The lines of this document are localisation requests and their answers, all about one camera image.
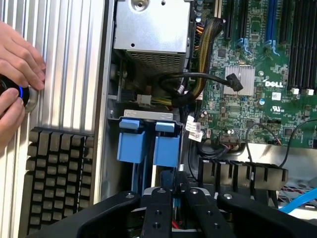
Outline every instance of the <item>finger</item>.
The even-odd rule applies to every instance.
[[[24,120],[24,117],[25,117],[25,108],[22,107],[22,111],[21,111],[21,114],[18,118],[18,120],[16,121],[15,123],[15,128],[14,128],[14,131],[16,131],[22,124],[23,120]]]
[[[42,90],[44,88],[44,83],[33,72],[33,70],[30,68],[25,60],[18,58],[7,50],[5,50],[2,58],[5,58],[14,68],[23,73],[23,75],[33,88],[37,90]]]
[[[29,67],[33,70],[33,72],[36,73],[38,78],[41,81],[44,81],[45,74],[40,69],[38,64],[33,59],[31,53],[26,48],[21,47],[13,41],[8,41],[5,45],[5,49],[14,54],[15,56],[17,56],[18,58],[25,60],[28,63]]]
[[[0,59],[0,74],[11,79],[17,85],[26,88],[29,86],[28,80],[19,70],[14,68],[8,61]]]
[[[17,99],[19,91],[15,88],[5,90],[0,96],[0,115],[4,113]]]
[[[23,48],[27,49],[35,62],[38,64],[38,66],[44,70],[46,68],[45,62],[43,57],[40,55],[40,53],[35,49],[29,42],[25,41],[21,36],[19,37],[13,37],[12,40],[17,43],[18,45],[22,46]]]
[[[23,101],[21,98],[17,98],[17,100],[11,105],[8,111],[6,111],[6,113],[0,119],[0,127],[12,128],[17,123],[23,110]]]

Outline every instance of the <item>metal screw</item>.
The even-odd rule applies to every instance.
[[[130,199],[130,198],[134,198],[134,195],[133,195],[133,194],[131,194],[131,193],[129,193],[128,195],[126,195],[126,196],[125,196],[125,198],[128,198],[128,199]]]
[[[226,199],[231,199],[231,198],[233,198],[231,194],[225,194],[223,197],[226,198]]]
[[[160,190],[158,190],[158,193],[166,193],[166,191],[163,188],[161,188]]]
[[[198,190],[197,190],[197,189],[191,189],[190,192],[191,192],[192,194],[197,194],[197,193],[198,193]]]

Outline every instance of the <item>cable connector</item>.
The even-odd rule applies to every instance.
[[[242,84],[240,83],[240,80],[238,79],[238,77],[232,73],[230,75],[228,75],[226,77],[226,79],[228,80],[229,82],[229,87],[233,89],[233,91],[235,92],[239,92],[243,89],[243,86]]]

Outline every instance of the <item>heatsink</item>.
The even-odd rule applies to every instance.
[[[231,88],[224,87],[223,93],[226,95],[253,96],[256,69],[251,66],[227,66],[225,77],[232,73],[238,77],[243,89],[239,92],[234,92]]]

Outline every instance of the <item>blue expansion slot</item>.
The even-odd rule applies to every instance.
[[[275,40],[277,3],[278,0],[268,1],[266,36],[264,47],[271,49],[275,55],[280,56],[280,54],[276,52]]]

